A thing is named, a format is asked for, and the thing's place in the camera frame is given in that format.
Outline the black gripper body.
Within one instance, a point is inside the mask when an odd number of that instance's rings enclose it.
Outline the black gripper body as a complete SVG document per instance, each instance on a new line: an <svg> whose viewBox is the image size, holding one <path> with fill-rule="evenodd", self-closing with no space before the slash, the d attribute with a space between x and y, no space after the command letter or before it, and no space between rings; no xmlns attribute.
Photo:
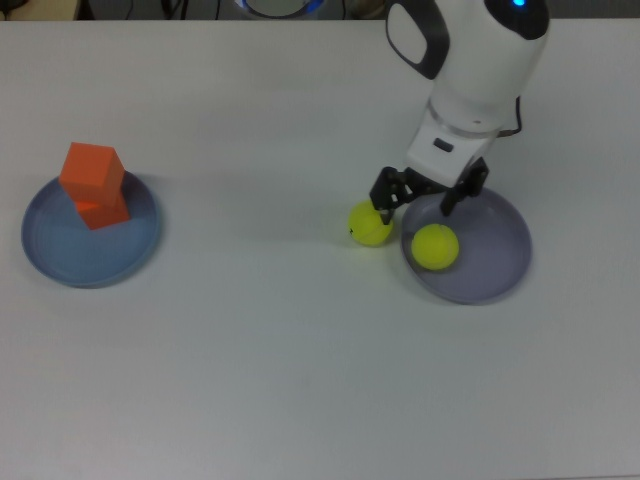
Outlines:
<svg viewBox="0 0 640 480"><path fill-rule="evenodd" d="M413 195L433 195L443 191L443 186L417 172L407 173L407 188Z"/></svg>

